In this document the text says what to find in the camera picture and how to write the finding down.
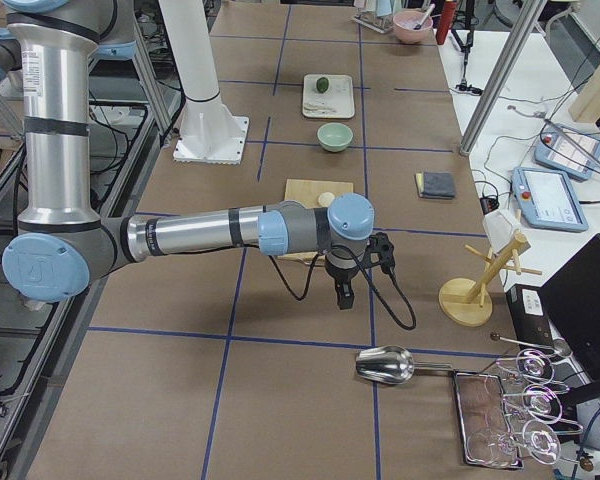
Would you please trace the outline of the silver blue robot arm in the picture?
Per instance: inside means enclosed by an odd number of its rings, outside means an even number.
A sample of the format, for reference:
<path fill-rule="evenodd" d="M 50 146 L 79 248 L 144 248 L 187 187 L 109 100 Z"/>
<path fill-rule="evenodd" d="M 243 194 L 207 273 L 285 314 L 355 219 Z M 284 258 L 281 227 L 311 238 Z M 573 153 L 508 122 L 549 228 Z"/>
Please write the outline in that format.
<path fill-rule="evenodd" d="M 270 257 L 323 255 L 338 306 L 352 307 L 352 279 L 370 267 L 376 245 L 374 210 L 361 195 L 316 209 L 283 202 L 190 217 L 102 218 L 90 202 L 88 63 L 134 56 L 134 5 L 10 1 L 6 8 L 21 47 L 28 162 L 28 205 L 2 255 L 13 288 L 55 303 L 149 257 L 256 247 Z"/>

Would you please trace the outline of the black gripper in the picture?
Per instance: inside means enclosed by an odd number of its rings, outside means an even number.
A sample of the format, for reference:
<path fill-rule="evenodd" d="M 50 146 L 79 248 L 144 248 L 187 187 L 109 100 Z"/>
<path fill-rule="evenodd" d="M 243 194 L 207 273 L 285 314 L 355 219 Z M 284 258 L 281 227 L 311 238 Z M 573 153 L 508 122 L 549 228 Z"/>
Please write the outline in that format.
<path fill-rule="evenodd" d="M 344 249 L 335 249 L 326 254 L 325 268 L 334 279 L 337 305 L 340 310 L 351 309 L 354 303 L 352 280 L 359 272 L 354 255 Z"/>

